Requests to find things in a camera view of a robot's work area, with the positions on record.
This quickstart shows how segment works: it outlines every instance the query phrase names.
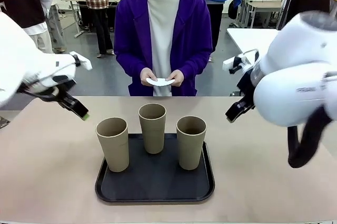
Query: cup rim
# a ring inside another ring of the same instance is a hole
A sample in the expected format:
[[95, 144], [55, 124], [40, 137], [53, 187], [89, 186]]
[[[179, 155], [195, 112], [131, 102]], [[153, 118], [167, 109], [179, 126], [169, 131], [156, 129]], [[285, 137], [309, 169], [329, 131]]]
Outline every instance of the cup rim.
[[[196, 134], [196, 135], [191, 135], [191, 134], [187, 134], [187, 133], [185, 133], [185, 132], [182, 132], [182, 131], [178, 128], [178, 123], [179, 123], [179, 121], [180, 121], [181, 119], [186, 118], [186, 117], [193, 117], [193, 118], [197, 118], [197, 119], [202, 120], [202, 121], [205, 123], [205, 130], [202, 131], [202, 132], [199, 133], [199, 134]], [[177, 121], [177, 123], [176, 123], [176, 129], [177, 129], [180, 133], [182, 133], [182, 134], [184, 134], [184, 135], [187, 135], [187, 136], [199, 136], [199, 135], [202, 135], [203, 133], [205, 133], [205, 132], [207, 131], [207, 123], [205, 122], [205, 120], [203, 120], [202, 118], [200, 118], [200, 117], [198, 117], [198, 116], [187, 115], [187, 116], [181, 117], [181, 118]]]
[[[125, 121], [126, 127], [125, 127], [125, 129], [124, 129], [121, 133], [119, 133], [118, 135], [115, 135], [115, 136], [102, 136], [100, 133], [98, 133], [97, 127], [98, 127], [99, 124], [101, 124], [102, 122], [104, 122], [104, 121], [106, 121], [106, 120], [110, 120], [110, 119], [121, 119], [121, 120]], [[103, 137], [103, 138], [117, 137], [117, 136], [120, 136], [120, 135], [122, 135], [123, 133], [125, 133], [125, 131], [127, 131], [127, 121], [124, 120], [123, 118], [120, 118], [120, 117], [109, 117], [109, 118], [105, 118], [104, 120], [101, 120], [101, 121], [96, 125], [95, 130], [96, 130], [96, 134], [99, 135], [100, 137]]]
[[[155, 119], [148, 119], [148, 118], [145, 118], [144, 116], [141, 115], [140, 111], [141, 111], [141, 109], [142, 109], [143, 107], [145, 107], [145, 106], [147, 106], [147, 105], [159, 105], [159, 106], [161, 106], [161, 107], [163, 107], [163, 108], [165, 109], [165, 113], [164, 113], [161, 117], [158, 117], [158, 118], [155, 118]], [[159, 119], [163, 118], [163, 117], [166, 115], [166, 112], [167, 112], [167, 111], [166, 111], [166, 107], [164, 107], [162, 104], [159, 104], [159, 103], [147, 103], [147, 104], [141, 106], [141, 107], [138, 109], [138, 115], [139, 115], [142, 119], [144, 119], [144, 120], [159, 120]]]

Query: person's right hand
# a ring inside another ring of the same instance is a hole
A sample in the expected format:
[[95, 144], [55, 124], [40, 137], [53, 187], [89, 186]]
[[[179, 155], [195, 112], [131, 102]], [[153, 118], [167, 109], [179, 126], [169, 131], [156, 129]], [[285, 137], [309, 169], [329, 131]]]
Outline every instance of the person's right hand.
[[149, 68], [144, 68], [141, 71], [141, 81], [142, 81], [142, 85], [143, 86], [152, 86], [151, 84], [149, 84], [146, 79], [150, 78], [153, 81], [158, 81], [156, 76], [154, 76], [153, 72], [151, 71], [151, 69]]

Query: tray rim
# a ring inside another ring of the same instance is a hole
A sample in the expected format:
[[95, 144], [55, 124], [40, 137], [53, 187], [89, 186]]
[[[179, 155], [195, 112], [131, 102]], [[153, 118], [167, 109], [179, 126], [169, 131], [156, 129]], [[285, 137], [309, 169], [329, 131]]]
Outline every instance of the tray rim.
[[[129, 134], [129, 138], [136, 138], [135, 136], [139, 136], [141, 134]], [[176, 135], [176, 133], [165, 133], [165, 135]], [[110, 200], [106, 197], [103, 196], [102, 194], [102, 181], [104, 179], [105, 173], [106, 173], [106, 169], [107, 167], [107, 162], [105, 160], [105, 158], [103, 158], [101, 167], [100, 167], [100, 171], [98, 172], [97, 175], [97, 179], [96, 179], [96, 183], [95, 183], [95, 192], [97, 197], [104, 201], [104, 202], [108, 202], [108, 203], [188, 203], [188, 202], [202, 202], [205, 201], [207, 199], [209, 199], [209, 197], [213, 194], [214, 189], [215, 189], [215, 180], [214, 180], [214, 175], [213, 175], [213, 170], [212, 170], [212, 165], [211, 165], [211, 160], [209, 157], [209, 151], [208, 151], [208, 147], [207, 147], [207, 143], [204, 141], [203, 146], [202, 146], [202, 155], [204, 158], [204, 162], [205, 162], [205, 167], [206, 167], [206, 174], [207, 174], [207, 178], [209, 181], [209, 185], [210, 185], [210, 189], [208, 190], [208, 192], [206, 193], [205, 196], [197, 198], [197, 199], [184, 199], [184, 200], [174, 200], [174, 199], [170, 199], [170, 200]]]

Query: person's left hand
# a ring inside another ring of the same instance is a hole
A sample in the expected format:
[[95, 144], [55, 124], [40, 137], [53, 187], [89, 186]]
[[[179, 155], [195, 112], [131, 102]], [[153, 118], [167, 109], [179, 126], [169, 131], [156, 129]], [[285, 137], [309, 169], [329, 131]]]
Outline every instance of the person's left hand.
[[185, 77], [184, 74], [181, 72], [181, 70], [175, 70], [171, 73], [171, 75], [166, 79], [166, 81], [170, 81], [174, 79], [174, 82], [172, 83], [172, 86], [180, 87], [182, 82], [184, 81]]

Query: person in purple hoodie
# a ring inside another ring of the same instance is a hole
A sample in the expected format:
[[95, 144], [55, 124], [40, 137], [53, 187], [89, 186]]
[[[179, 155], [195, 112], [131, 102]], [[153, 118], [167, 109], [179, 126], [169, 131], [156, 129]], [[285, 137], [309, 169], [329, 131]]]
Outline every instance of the person in purple hoodie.
[[[196, 96], [195, 76], [212, 53], [205, 0], [121, 0], [116, 10], [115, 54], [132, 77], [131, 96]], [[170, 86], [146, 79], [174, 79]]]

